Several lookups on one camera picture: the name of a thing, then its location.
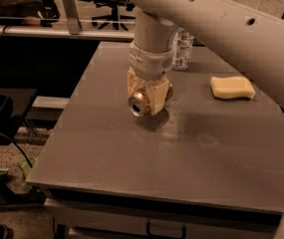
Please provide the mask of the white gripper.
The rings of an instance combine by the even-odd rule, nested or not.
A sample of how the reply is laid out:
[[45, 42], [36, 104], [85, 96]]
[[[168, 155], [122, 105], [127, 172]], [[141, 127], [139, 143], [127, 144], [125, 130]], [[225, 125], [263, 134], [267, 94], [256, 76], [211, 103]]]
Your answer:
[[131, 68], [127, 73], [128, 94], [131, 96], [145, 87], [152, 116], [163, 109], [167, 99], [170, 81], [167, 77], [159, 78], [171, 70], [172, 59], [173, 50], [164, 53], [151, 53], [142, 50], [134, 42], [130, 43], [129, 62]]

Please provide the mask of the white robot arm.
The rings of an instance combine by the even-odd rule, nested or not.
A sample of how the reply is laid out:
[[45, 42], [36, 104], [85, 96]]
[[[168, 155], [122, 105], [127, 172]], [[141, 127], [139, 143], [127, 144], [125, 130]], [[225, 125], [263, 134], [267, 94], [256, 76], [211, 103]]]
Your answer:
[[132, 0], [139, 8], [130, 46], [129, 105], [156, 115], [168, 94], [172, 39], [181, 27], [284, 109], [284, 20], [231, 0]]

